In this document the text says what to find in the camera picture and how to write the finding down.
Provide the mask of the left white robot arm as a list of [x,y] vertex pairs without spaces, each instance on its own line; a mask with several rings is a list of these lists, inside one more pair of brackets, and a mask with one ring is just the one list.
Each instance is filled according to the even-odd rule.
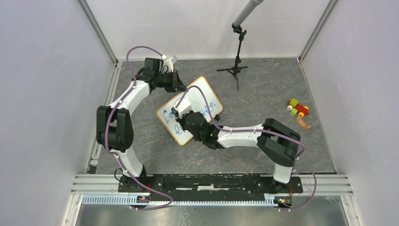
[[131,177],[130,186],[137,192],[147,188],[148,179],[142,176],[144,166],[132,147],[134,131],[131,116],[141,101],[156,88],[164,88],[166,92],[186,91],[176,69],[161,72],[142,68],[116,101],[98,107],[96,112],[97,143],[116,158],[122,173]]

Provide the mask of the blue black whiteboard eraser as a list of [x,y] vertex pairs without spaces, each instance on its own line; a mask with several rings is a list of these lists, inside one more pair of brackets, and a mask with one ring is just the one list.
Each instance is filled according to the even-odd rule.
[[171,108],[171,114],[175,117],[178,117],[178,111],[175,108]]

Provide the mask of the yellow framed whiteboard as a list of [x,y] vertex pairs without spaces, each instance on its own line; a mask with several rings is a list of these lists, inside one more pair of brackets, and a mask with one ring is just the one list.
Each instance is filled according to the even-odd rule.
[[[190,89],[184,95],[184,99],[177,110],[183,111],[183,113],[199,112],[210,122],[209,114],[215,117],[222,112],[223,105],[205,77],[198,77],[189,86],[192,85],[199,88]],[[187,144],[193,138],[193,135],[189,131],[183,130],[180,123],[176,121],[174,107],[179,103],[182,96],[183,93],[177,94],[156,111],[158,119],[180,146]]]

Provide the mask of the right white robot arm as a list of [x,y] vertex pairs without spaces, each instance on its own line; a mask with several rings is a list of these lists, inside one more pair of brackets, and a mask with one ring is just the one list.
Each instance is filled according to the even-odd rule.
[[173,113],[183,130],[210,149],[236,146],[259,148],[275,164],[271,180],[273,189],[284,192],[290,187],[298,148],[303,146],[301,136],[294,130],[273,118],[252,127],[231,128],[208,122],[199,112],[189,111],[179,115],[174,110]]

